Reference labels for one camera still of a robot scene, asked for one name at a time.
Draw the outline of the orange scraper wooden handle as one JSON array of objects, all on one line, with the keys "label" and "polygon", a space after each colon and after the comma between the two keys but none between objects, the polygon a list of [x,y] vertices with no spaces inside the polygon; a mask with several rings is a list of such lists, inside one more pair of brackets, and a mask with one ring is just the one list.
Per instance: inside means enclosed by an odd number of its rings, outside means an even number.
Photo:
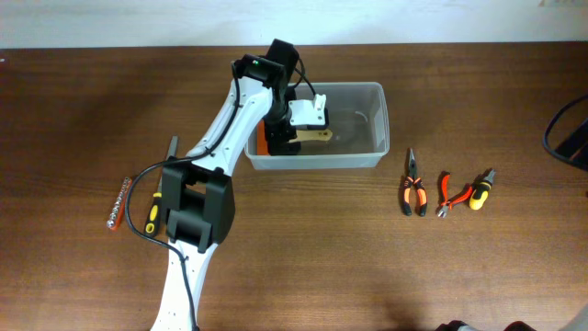
[{"label": "orange scraper wooden handle", "polygon": [[282,144],[270,148],[266,138],[265,123],[261,120],[256,128],[257,155],[295,155],[300,152],[301,144],[307,142],[329,142],[333,138],[330,129],[325,130],[296,130],[296,136]]}]

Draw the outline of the clear plastic container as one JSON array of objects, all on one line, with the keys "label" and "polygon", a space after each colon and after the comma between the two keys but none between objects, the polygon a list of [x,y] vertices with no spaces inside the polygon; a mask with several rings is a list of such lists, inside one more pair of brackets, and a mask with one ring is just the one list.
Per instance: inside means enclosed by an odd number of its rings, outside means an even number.
[{"label": "clear plastic container", "polygon": [[390,149],[387,102],[376,82],[316,83],[326,95],[329,127],[327,142],[301,144],[297,155],[261,155],[252,133],[245,155],[257,170],[309,170],[374,167]]}]

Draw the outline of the orange black needle-nose pliers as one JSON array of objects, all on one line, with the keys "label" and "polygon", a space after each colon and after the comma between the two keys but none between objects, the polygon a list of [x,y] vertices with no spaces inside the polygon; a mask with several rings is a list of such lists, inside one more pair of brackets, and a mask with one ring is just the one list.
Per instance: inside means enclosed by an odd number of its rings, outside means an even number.
[{"label": "orange black needle-nose pliers", "polygon": [[417,206],[415,211],[420,217],[424,217],[427,212],[428,197],[423,185],[422,179],[418,176],[417,163],[412,148],[407,151],[407,173],[402,183],[402,212],[406,216],[413,214],[410,204],[410,194],[415,190],[417,197]]}]

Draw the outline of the metal file yellow black handle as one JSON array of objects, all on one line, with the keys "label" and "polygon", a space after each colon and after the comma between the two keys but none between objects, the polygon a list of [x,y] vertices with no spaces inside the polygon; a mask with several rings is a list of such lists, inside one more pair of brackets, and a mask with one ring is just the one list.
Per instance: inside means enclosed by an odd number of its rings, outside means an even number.
[{"label": "metal file yellow black handle", "polygon": [[[178,137],[173,136],[168,146],[168,150],[165,156],[165,161],[167,161],[170,157],[175,157],[176,150],[178,146]],[[160,225],[161,225],[161,210],[162,210],[162,188],[163,188],[163,177],[160,177],[159,184],[157,190],[153,194],[153,201],[152,206],[149,211],[149,215],[146,219],[143,233],[151,238],[154,238],[159,233]]]}]

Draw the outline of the red diagonal cutters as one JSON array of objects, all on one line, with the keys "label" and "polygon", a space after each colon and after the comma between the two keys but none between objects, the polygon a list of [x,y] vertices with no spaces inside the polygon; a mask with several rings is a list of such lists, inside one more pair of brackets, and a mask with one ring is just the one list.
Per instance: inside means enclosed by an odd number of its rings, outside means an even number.
[{"label": "red diagonal cutters", "polygon": [[445,218],[448,215],[448,212],[451,211],[456,205],[459,205],[462,202],[465,202],[473,193],[473,187],[471,184],[466,184],[464,189],[454,197],[449,197],[448,195],[448,182],[450,179],[450,174],[448,172],[444,172],[441,176],[440,181],[440,190],[441,190],[441,198],[442,201],[440,202],[436,215],[441,218]]}]

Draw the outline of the orange socket bit rail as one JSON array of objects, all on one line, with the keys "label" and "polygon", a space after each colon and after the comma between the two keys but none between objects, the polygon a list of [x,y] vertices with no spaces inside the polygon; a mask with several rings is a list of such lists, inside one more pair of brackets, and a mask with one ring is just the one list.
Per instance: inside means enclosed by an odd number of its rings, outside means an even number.
[{"label": "orange socket bit rail", "polygon": [[129,194],[131,184],[132,177],[125,177],[122,182],[119,194],[115,199],[112,211],[107,218],[107,228],[111,231],[118,230],[120,224],[122,223],[125,201]]}]

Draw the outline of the yellow black stubby screwdriver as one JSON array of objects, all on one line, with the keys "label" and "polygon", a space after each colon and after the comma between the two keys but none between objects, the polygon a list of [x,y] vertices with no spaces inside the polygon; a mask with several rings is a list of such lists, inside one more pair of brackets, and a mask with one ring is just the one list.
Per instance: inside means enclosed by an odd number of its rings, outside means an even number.
[{"label": "yellow black stubby screwdriver", "polygon": [[469,207],[472,210],[477,211],[483,207],[490,195],[495,174],[496,171],[490,169],[484,177],[476,181],[472,195],[469,198]]}]

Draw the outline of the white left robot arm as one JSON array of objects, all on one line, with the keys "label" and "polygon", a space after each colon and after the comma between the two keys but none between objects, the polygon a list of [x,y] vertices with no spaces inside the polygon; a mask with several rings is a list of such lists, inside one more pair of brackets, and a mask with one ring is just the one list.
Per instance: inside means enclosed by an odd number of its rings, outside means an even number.
[{"label": "white left robot arm", "polygon": [[233,62],[230,92],[209,130],[185,158],[163,165],[160,215],[169,262],[153,329],[198,329],[209,262],[234,219],[232,173],[258,123],[270,148],[294,138],[288,84],[299,60],[292,44],[274,40],[265,55]]}]

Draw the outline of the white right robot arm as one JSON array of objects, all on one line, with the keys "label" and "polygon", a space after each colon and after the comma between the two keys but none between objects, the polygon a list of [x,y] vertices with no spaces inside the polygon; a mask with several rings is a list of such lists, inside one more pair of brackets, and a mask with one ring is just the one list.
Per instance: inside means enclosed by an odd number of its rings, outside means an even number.
[{"label": "white right robot arm", "polygon": [[[453,320],[439,325],[435,331],[488,331],[488,328],[481,328],[477,325],[467,324],[464,321]],[[538,331],[538,328],[523,321],[514,321],[501,328],[501,331]],[[573,318],[569,323],[560,327],[559,331],[587,331],[587,317],[580,316]]]}]

